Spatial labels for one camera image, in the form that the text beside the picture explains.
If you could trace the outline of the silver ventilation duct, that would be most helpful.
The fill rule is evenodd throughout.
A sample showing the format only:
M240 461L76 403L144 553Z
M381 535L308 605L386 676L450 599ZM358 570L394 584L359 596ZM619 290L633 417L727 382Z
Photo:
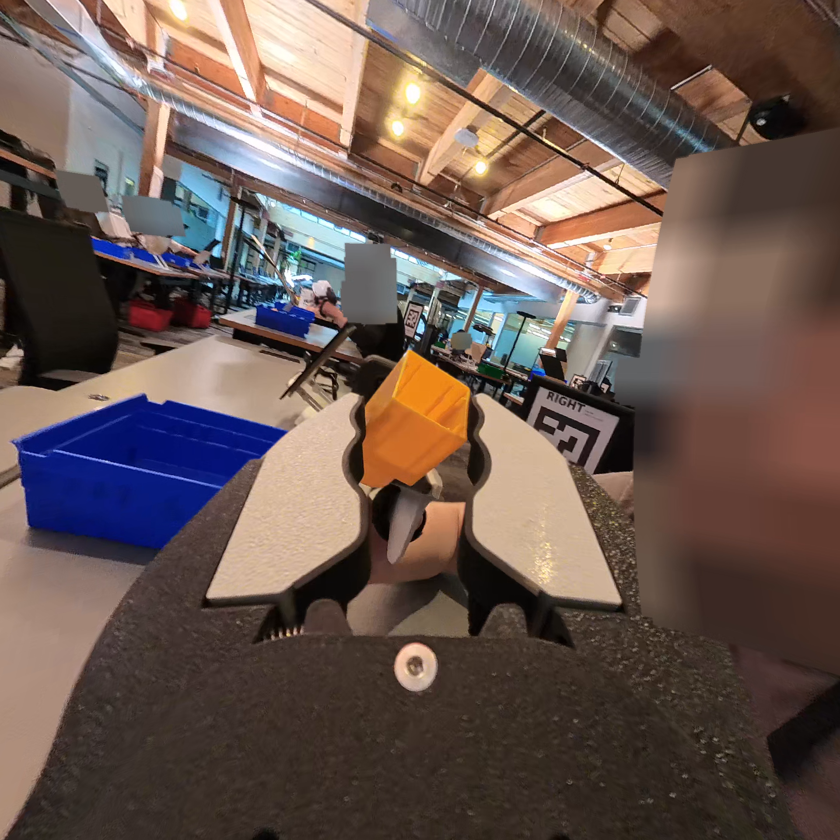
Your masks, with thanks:
M733 140L588 20L550 1L370 1L366 23L460 85L484 70L667 188Z

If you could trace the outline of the person's right hand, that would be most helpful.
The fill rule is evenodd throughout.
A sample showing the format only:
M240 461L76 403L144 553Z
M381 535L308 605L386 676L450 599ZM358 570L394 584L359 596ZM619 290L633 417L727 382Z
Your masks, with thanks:
M457 555L466 504L431 502L426 508L422 534L411 542L402 558L391 563L386 556L387 541L375 526L369 529L371 547L371 585L426 581L439 574L457 573Z

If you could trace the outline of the blue plastic bin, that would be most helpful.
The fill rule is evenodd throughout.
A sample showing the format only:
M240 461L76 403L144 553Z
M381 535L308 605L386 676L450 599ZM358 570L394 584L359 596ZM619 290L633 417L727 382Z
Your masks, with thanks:
M287 431L144 394L16 438L28 525L161 549Z
M261 304L255 310L255 324L261 328L304 339L314 322L315 312L289 303Z

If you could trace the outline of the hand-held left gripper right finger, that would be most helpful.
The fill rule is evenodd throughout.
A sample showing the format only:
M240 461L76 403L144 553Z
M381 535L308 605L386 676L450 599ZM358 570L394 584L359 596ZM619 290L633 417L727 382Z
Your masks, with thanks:
M471 494L459 537L469 634L515 605L531 636L567 635L563 609L617 613L623 600L551 442L488 395L469 407Z

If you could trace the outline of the black slanted stand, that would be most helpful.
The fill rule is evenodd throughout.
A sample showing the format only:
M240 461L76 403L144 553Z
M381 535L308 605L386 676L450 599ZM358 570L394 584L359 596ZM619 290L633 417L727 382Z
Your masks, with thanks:
M281 394L280 399L283 400L286 397L299 392L301 388L307 384L315 375L318 373L321 368L336 354L340 346L347 340L352 333L356 330L357 325L354 323L347 323L344 327L341 328L340 331L332 338L324 349L320 352L320 354L308 365L305 369L297 376L296 379L291 381L288 385L287 389Z

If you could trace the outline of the background desk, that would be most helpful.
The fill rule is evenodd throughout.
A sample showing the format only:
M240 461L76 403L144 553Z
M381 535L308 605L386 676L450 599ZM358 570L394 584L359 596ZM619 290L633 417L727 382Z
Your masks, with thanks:
M213 294L229 280L222 270L199 265L184 255L154 255L96 236L90 240L112 309L120 319L128 317L132 301L170 312L173 298L184 297L196 304L202 294Z
M262 327L256 323L255 309L220 316L218 324L230 328L236 340L254 343L259 339L262 342L298 347L315 354L320 353L332 339L339 335L336 329L318 324L311 325L307 335L302 338L273 328Z
M476 374L478 363L467 359L463 353L451 353L433 347L433 362L456 378L465 379L468 386L477 395L487 393L499 402L522 404L523 390L529 383L529 375L517 371L505 370L508 375L503 381L487 379Z

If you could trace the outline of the black office chair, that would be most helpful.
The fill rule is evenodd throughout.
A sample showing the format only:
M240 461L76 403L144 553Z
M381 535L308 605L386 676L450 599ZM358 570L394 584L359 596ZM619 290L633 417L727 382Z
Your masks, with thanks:
M17 383L58 391L109 373L119 327L89 232L3 208L1 250L24 354Z

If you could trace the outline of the framed tag sign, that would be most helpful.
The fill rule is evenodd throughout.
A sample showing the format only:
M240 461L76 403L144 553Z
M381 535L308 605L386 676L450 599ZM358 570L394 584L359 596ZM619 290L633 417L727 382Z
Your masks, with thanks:
M592 476L634 469L631 407L538 376L526 388L521 418Z

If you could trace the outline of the orange mega block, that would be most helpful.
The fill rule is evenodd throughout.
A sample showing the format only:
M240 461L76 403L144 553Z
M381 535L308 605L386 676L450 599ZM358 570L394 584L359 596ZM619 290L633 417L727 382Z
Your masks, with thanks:
M466 442L471 397L465 383L407 351L365 406L361 483L416 484Z

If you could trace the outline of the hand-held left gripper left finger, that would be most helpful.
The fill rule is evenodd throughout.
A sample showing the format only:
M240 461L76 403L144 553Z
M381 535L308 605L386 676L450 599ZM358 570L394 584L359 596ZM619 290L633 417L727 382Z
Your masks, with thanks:
M275 606L283 627L311 604L346 612L368 582L364 399L350 393L290 430L263 458L206 603Z

